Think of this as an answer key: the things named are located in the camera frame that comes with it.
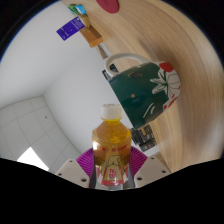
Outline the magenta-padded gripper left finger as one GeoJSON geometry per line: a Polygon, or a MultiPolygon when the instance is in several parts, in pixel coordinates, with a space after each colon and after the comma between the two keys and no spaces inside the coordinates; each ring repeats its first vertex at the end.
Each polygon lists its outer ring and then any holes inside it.
{"type": "Polygon", "coordinates": [[[97,178],[93,149],[87,150],[77,159],[68,159],[55,175],[81,187],[94,189],[97,178]]]}

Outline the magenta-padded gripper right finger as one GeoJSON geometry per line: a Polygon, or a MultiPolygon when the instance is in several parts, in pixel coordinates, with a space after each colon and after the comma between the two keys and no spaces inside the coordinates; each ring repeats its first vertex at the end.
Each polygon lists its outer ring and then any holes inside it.
{"type": "Polygon", "coordinates": [[[135,147],[131,148],[128,185],[131,189],[143,187],[170,174],[160,153],[147,157],[135,147]]]}

